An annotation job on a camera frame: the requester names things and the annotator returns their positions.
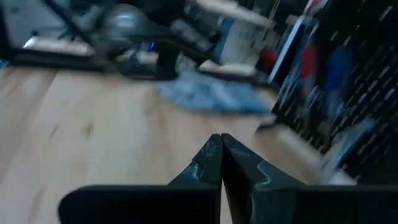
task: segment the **black chair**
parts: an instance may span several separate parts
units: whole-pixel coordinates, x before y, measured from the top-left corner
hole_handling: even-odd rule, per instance
[[[191,58],[200,66],[205,60],[211,59],[215,62],[212,52],[201,51],[198,43],[183,39],[170,30],[170,24],[183,14],[185,0],[151,0],[151,1],[129,1],[128,7],[129,15],[132,17],[131,24],[125,29],[119,29],[118,32],[123,33],[124,43],[115,42],[112,37],[108,37],[108,43],[98,45],[98,39],[92,38],[90,33],[76,24],[68,12],[65,12],[53,0],[44,0],[51,10],[58,14],[66,23],[69,29],[74,31],[85,42],[92,45],[97,52],[101,52],[101,56],[118,64],[119,71],[130,78],[145,79],[145,80],[170,80],[178,77],[175,71],[175,64],[177,57],[181,53]],[[112,26],[107,26],[104,18],[116,7],[114,1],[107,2],[107,6],[95,20],[95,29],[112,29]],[[124,62],[117,62],[116,58],[132,46],[129,43],[152,42],[157,46],[159,58],[155,69],[148,68],[131,57],[130,60]]]

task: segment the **black frame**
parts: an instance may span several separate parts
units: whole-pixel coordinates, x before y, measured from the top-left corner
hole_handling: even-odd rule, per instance
[[[84,41],[91,44],[90,38],[69,19],[57,4],[52,0],[45,0],[44,2],[65,21],[69,28],[79,34]],[[2,3],[0,3],[0,49],[0,59],[8,61],[11,65],[66,68],[96,72],[103,72],[105,70],[104,65],[95,63],[94,56],[46,52],[12,46],[8,36],[4,5]]]
[[[62,224],[220,223],[223,180],[234,224],[396,223],[398,189],[307,186],[230,134],[213,134],[168,185],[95,185],[58,207]]]

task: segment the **blue cloth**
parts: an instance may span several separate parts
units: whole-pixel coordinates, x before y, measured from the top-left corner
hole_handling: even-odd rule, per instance
[[[0,60],[0,68],[5,67],[6,65],[8,65],[8,62]]]
[[[347,89],[348,76],[353,66],[353,56],[350,50],[338,47],[331,55],[329,61],[326,92],[340,90],[343,94]]]
[[[165,101],[183,109],[239,114],[269,112],[252,86],[221,81],[193,70],[184,72],[178,80],[158,84],[157,89]]]

